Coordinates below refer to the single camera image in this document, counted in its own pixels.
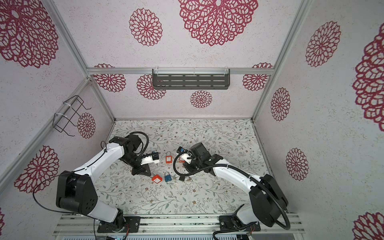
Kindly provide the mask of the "blue padlock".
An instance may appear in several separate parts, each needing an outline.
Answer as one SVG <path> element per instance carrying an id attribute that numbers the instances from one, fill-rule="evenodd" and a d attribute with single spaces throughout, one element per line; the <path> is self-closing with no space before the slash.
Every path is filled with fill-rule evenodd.
<path id="1" fill-rule="evenodd" d="M 172 176 L 169 172 L 165 172 L 165 182 L 168 183 L 170 181 L 172 181 Z"/>

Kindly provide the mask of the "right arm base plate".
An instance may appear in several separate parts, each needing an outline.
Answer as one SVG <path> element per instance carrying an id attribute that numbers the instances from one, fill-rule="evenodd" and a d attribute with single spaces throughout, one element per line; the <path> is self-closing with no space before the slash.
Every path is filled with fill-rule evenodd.
<path id="1" fill-rule="evenodd" d="M 237 217 L 230 215 L 219 216 L 220 232 L 260 232 L 261 226 L 259 222 L 255 222 L 252 225 L 243 224 Z"/>

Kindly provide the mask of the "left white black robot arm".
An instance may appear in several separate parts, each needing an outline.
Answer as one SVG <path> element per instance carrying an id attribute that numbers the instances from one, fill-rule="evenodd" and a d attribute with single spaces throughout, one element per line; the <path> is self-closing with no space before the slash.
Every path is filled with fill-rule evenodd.
<path id="1" fill-rule="evenodd" d="M 96 185 L 117 161 L 130 166 L 134 176 L 151 176 L 149 165 L 142 162 L 148 145 L 149 137 L 143 132 L 113 137 L 103 150 L 85 164 L 59 175 L 56 206 L 121 227 L 124 223 L 123 211 L 100 200 Z"/>

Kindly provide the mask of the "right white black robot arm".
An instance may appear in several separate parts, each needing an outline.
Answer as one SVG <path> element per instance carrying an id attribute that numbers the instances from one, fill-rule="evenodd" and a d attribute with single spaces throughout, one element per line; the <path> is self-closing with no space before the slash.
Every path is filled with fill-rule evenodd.
<path id="1" fill-rule="evenodd" d="M 222 231 L 244 230 L 258 223 L 267 227 L 278 225 L 284 230 L 290 230 L 291 223 L 286 213 L 289 202 L 271 175 L 261 177 L 249 174 L 224 157 L 210 154 L 202 143 L 195 144 L 190 149 L 179 147 L 177 154 L 187 170 L 185 174 L 175 171 L 180 177 L 205 172 L 230 182 L 248 194 L 249 203 L 238 207 L 230 217 L 221 218 Z"/>

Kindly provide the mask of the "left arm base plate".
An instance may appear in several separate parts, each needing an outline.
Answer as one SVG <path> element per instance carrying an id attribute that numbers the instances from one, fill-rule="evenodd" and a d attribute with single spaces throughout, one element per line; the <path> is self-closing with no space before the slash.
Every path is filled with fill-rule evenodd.
<path id="1" fill-rule="evenodd" d="M 101 221 L 96 232 L 100 234 L 137 233 L 139 231 L 140 222 L 141 217 L 120 216 L 112 223 Z"/>

